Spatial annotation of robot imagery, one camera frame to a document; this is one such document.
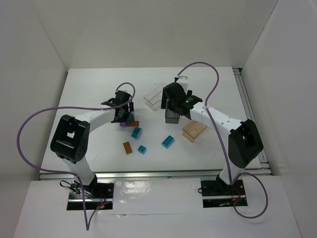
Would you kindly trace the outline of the aluminium front rail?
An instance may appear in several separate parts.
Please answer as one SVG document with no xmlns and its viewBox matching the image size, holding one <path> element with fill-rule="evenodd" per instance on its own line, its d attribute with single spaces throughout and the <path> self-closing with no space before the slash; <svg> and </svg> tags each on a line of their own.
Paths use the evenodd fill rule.
<svg viewBox="0 0 317 238">
<path fill-rule="evenodd" d="M 167 172 L 128 172 L 128 173 L 96 173 L 99 179 L 137 179 L 137 178 L 180 178 L 180 177 L 215 177 L 219 171 L 167 171 Z M 40 174 L 39 180 L 72 179 L 69 174 Z"/>
</svg>

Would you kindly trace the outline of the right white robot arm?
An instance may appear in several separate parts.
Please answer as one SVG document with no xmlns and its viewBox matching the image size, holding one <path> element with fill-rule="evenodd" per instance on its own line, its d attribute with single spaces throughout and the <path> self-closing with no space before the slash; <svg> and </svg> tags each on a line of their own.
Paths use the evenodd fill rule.
<svg viewBox="0 0 317 238">
<path fill-rule="evenodd" d="M 162 90 L 161 108 L 215 129 L 224 151 L 225 168 L 216 177 L 217 187 L 229 189 L 264 146 L 254 121 L 232 118 L 209 106 L 195 95 L 185 93 L 181 84 L 173 82 Z"/>
</svg>

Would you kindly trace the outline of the teal lego brick long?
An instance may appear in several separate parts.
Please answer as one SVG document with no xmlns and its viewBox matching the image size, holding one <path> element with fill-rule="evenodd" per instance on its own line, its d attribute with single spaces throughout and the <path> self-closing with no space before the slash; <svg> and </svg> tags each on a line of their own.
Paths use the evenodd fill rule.
<svg viewBox="0 0 317 238">
<path fill-rule="evenodd" d="M 169 135 L 163 142 L 162 142 L 162 146 L 164 148 L 168 148 L 174 141 L 174 138 Z"/>
</svg>

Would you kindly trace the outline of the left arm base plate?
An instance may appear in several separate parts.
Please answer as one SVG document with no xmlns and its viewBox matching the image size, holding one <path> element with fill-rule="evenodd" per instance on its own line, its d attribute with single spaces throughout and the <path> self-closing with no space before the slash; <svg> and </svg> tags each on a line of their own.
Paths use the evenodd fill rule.
<svg viewBox="0 0 317 238">
<path fill-rule="evenodd" d="M 60 186 L 69 189 L 69 196 L 67 202 L 67 211 L 82 211 L 83 210 L 83 196 L 80 184 L 76 181 L 71 183 L 65 180 L 60 181 Z M 95 210 L 98 206 L 102 207 L 100 210 L 113 209 L 113 192 L 114 183 L 106 182 L 99 183 L 97 190 L 89 192 L 84 190 L 85 204 L 87 210 Z"/>
</svg>

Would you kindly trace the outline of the teal lego brick square large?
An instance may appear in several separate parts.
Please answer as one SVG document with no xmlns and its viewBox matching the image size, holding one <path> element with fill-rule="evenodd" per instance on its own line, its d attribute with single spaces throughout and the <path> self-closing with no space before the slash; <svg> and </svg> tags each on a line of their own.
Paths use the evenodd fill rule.
<svg viewBox="0 0 317 238">
<path fill-rule="evenodd" d="M 142 129 L 140 127 L 135 127 L 131 136 L 135 139 L 138 139 L 142 133 Z"/>
</svg>

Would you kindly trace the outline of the aluminium side rail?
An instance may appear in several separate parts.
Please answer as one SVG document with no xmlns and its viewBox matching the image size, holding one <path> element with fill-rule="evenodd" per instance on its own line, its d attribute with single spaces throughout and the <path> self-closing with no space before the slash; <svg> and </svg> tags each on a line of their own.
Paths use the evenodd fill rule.
<svg viewBox="0 0 317 238">
<path fill-rule="evenodd" d="M 233 68 L 232 70 L 233 70 L 234 77 L 236 79 L 236 83 L 238 86 L 238 90 L 239 90 L 239 93 L 240 93 L 240 96 L 242 99 L 242 103 L 243 103 L 247 118 L 256 122 L 256 119 L 255 119 L 255 116 L 253 113 L 253 109 L 252 109 L 252 105 L 251 105 L 251 102 L 250 102 L 250 99 L 249 99 L 249 96 L 247 93 L 247 89 L 246 89 L 246 86 L 245 86 L 245 83 L 244 83 L 244 80 L 242 77 L 242 73 L 241 73 L 242 69 L 241 68 Z M 272 171 L 271 171 L 270 164 L 269 164 L 269 161 L 268 161 L 266 153 L 265 153 L 265 149 L 263 149 L 259 153 L 258 158 L 259 158 L 261 170 L 263 171 L 263 172 L 260 172 L 260 174 L 261 175 L 272 175 Z"/>
</svg>

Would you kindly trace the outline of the amber plastic container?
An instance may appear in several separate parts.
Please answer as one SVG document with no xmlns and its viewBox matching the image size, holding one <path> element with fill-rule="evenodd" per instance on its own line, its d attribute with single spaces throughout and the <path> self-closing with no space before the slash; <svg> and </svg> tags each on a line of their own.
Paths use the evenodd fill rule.
<svg viewBox="0 0 317 238">
<path fill-rule="evenodd" d="M 183 127 L 182 135 L 191 143 L 194 143 L 195 140 L 205 131 L 206 127 L 207 126 L 203 123 L 192 120 Z"/>
</svg>

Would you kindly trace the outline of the orange lego brick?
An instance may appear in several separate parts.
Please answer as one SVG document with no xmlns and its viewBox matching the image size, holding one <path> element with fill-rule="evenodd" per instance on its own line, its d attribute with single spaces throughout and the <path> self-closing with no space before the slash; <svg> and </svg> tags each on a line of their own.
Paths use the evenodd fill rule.
<svg viewBox="0 0 317 238">
<path fill-rule="evenodd" d="M 123 143 L 123 147 L 124 147 L 125 153 L 126 153 L 127 155 L 133 153 L 133 150 L 132 150 L 132 148 L 131 148 L 131 145 L 130 145 L 129 141 L 124 142 L 124 143 Z"/>
<path fill-rule="evenodd" d="M 128 121 L 127 122 L 127 127 L 138 127 L 139 126 L 139 121 Z"/>
</svg>

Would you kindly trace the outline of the clear plastic container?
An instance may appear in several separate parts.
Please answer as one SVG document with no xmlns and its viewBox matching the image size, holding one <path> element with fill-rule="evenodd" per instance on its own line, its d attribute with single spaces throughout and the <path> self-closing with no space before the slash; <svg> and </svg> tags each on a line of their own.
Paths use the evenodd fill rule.
<svg viewBox="0 0 317 238">
<path fill-rule="evenodd" d="M 149 107 L 152 111 L 157 111 L 158 109 L 160 109 L 162 101 L 162 90 L 165 86 L 166 84 L 162 82 L 158 84 L 154 90 L 147 93 L 143 97 L 145 105 Z"/>
</svg>

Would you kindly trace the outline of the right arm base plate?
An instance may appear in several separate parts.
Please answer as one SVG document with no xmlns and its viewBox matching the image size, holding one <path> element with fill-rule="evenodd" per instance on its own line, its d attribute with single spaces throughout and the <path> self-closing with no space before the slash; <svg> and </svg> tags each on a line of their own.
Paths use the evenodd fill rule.
<svg viewBox="0 0 317 238">
<path fill-rule="evenodd" d="M 236 206 L 248 206 L 246 192 L 242 180 L 225 191 L 221 191 L 215 180 L 202 180 L 198 193 L 202 195 L 203 208 L 222 208 Z"/>
</svg>

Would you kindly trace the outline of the grey smoked plastic container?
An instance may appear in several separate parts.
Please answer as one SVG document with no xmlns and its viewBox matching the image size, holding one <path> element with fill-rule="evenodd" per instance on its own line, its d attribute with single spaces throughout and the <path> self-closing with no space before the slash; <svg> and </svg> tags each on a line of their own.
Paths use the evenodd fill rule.
<svg viewBox="0 0 317 238">
<path fill-rule="evenodd" d="M 165 105 L 165 123 L 178 124 L 180 115 L 169 108 L 169 99 L 166 100 Z"/>
</svg>

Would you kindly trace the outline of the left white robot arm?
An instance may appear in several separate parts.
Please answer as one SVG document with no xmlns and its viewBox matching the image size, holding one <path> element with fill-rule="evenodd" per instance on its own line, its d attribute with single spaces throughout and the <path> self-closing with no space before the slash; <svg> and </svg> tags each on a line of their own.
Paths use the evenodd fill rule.
<svg viewBox="0 0 317 238">
<path fill-rule="evenodd" d="M 85 157 L 88 150 L 89 134 L 106 123 L 126 122 L 132 96 L 118 90 L 115 97 L 101 103 L 99 110 L 88 111 L 75 117 L 63 115 L 57 125 L 50 149 L 74 173 L 77 183 L 92 193 L 99 188 L 97 176 L 90 169 Z"/>
</svg>

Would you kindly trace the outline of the teal lego brick small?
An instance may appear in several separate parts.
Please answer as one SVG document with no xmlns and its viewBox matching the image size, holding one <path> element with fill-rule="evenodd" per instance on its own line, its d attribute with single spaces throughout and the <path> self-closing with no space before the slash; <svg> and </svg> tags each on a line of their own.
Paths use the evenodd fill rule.
<svg viewBox="0 0 317 238">
<path fill-rule="evenodd" d="M 145 152 L 146 152 L 146 147 L 140 145 L 139 148 L 138 148 L 138 152 L 141 153 L 141 154 L 145 154 Z"/>
</svg>

